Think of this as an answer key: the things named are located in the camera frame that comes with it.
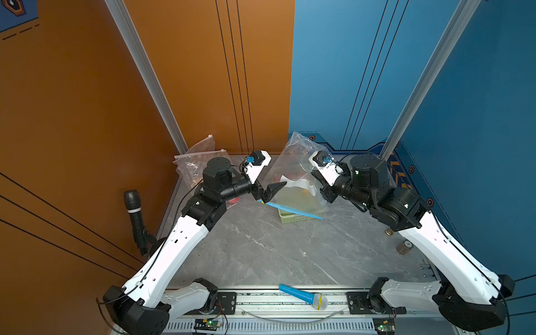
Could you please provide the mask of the blue zip bag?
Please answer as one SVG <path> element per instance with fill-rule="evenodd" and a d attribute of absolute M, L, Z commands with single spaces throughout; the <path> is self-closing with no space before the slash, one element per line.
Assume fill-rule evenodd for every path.
<path fill-rule="evenodd" d="M 309 190 L 313 195 L 320 194 L 322 185 L 311 174 L 313 166 L 308 159 L 314 152 L 326 149 L 325 146 L 312 141 L 310 138 L 294 132 L 266 174 L 264 183 L 273 184 L 286 181 L 287 184 L 282 190 L 286 187 L 300 187 Z M 274 203 L 276 195 L 268 202 L 268 205 L 275 209 L 277 209 Z"/>

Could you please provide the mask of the light green perforated basket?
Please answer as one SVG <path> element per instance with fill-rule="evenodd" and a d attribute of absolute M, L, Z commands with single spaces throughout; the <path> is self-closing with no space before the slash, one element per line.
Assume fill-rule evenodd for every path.
<path fill-rule="evenodd" d="M 323 220 L 327 202 L 317 193 L 300 187 L 284 188 L 274 201 L 282 223 L 292 223 L 309 219 Z"/>

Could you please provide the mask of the clear zip-top bag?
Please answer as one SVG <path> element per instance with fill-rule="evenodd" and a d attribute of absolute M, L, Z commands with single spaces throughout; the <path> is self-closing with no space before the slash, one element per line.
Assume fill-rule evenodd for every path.
<path fill-rule="evenodd" d="M 206 152 L 213 152 L 216 148 L 216 141 L 212 134 L 209 134 L 206 138 L 192 146 L 185 155 L 202 154 Z"/>

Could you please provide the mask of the clear bag with pink dots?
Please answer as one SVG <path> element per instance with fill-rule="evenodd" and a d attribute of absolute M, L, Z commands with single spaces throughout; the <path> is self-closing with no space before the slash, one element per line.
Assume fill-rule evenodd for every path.
<path fill-rule="evenodd" d="M 173 163 L 177 166 L 176 172 L 181 177 L 187 191 L 198 186 L 198 183 L 202 179 L 204 169 L 207 167 L 208 162 L 214 158 L 231 160 L 231 157 L 224 149 L 210 152 L 195 152 L 174 157 Z"/>

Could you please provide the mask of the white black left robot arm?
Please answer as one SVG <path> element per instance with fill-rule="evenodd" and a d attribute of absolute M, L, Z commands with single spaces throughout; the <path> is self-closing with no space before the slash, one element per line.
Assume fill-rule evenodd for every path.
<path fill-rule="evenodd" d="M 106 310 L 106 323 L 116 334 L 162 334 L 173 317 L 191 311 L 209 314 L 216 308 L 218 288 L 199 278 L 167 293 L 168 285 L 194 248 L 226 213 L 227 202 L 250 194 L 269 202 L 286 183 L 263 187 L 258 177 L 272 158 L 263 150 L 247 156 L 238 168 L 217 156 L 202 173 L 202 181 L 185 204 L 174 227 L 158 241 L 144 266 L 122 286 L 111 286 L 97 302 Z"/>

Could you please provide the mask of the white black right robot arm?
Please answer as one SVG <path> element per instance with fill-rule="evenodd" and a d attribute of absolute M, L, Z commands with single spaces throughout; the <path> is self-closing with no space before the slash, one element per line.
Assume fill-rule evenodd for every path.
<path fill-rule="evenodd" d="M 506 299 L 512 296 L 515 281 L 471 255 L 416 192 L 392 185 L 388 162 L 375 154 L 361 154 L 342 163 L 326 151 L 313 153 L 309 162 L 326 201 L 343 198 L 368 212 L 418 248 L 442 274 L 441 279 L 425 283 L 380 277 L 368 291 L 369 309 L 378 314 L 398 308 L 431 311 L 468 332 L 510 324 Z"/>

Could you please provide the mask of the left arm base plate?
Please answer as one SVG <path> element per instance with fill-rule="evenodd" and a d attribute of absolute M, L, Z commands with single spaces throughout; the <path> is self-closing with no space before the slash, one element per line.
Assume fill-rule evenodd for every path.
<path fill-rule="evenodd" d="M 234 315 L 237 307 L 236 292 L 217 293 L 215 305 L 210 309 L 195 310 L 198 315 L 217 315 L 224 313 L 226 315 Z"/>

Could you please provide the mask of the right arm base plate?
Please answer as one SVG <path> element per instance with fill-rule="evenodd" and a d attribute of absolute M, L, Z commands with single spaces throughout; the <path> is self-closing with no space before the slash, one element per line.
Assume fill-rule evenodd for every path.
<path fill-rule="evenodd" d="M 391 307 L 379 295 L 370 297 L 366 292 L 346 293 L 348 308 L 351 315 L 357 314 L 382 314 L 382 315 L 405 315 L 405 307 Z"/>

